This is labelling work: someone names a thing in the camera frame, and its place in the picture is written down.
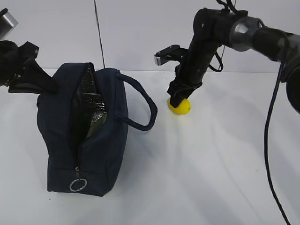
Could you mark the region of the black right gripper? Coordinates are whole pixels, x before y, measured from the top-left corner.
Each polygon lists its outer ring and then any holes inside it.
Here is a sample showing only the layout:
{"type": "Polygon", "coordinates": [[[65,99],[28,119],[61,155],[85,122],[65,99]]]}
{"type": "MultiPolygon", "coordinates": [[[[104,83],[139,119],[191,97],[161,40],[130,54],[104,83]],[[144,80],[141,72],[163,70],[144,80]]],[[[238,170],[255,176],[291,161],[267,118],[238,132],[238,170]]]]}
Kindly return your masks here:
{"type": "Polygon", "coordinates": [[[170,104],[174,108],[177,108],[181,102],[188,98],[191,93],[200,88],[202,86],[202,81],[200,81],[197,84],[191,85],[191,84],[185,84],[183,81],[179,80],[177,78],[180,70],[180,65],[177,65],[175,67],[175,79],[170,82],[169,87],[167,89],[167,93],[171,96],[170,98],[170,104]]]}

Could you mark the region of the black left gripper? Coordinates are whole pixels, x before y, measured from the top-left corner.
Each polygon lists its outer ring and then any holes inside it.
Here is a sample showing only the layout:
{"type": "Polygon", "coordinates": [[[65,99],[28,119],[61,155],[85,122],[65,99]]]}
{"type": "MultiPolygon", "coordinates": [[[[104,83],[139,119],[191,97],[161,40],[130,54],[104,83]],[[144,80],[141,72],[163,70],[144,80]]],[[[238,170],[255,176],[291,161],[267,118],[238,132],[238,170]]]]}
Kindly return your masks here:
{"type": "Polygon", "coordinates": [[[35,61],[39,47],[26,42],[21,46],[8,40],[0,42],[0,85],[9,93],[54,94],[59,84],[35,61]]]}

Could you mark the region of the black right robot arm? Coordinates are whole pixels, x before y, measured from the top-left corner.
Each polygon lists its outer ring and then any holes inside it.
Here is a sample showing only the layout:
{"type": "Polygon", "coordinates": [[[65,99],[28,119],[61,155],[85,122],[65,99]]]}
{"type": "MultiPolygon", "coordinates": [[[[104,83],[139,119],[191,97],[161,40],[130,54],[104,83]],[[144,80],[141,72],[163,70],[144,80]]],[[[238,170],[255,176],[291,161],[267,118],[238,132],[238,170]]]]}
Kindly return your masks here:
{"type": "Polygon", "coordinates": [[[271,61],[283,63],[280,82],[286,83],[286,94],[292,107],[300,109],[300,37],[299,35],[265,26],[261,19],[248,16],[247,11],[236,13],[203,8],[194,18],[194,36],[188,49],[179,45],[173,60],[179,61],[176,77],[168,94],[172,107],[202,85],[202,79],[217,49],[227,46],[238,52],[252,49],[271,61]]]}

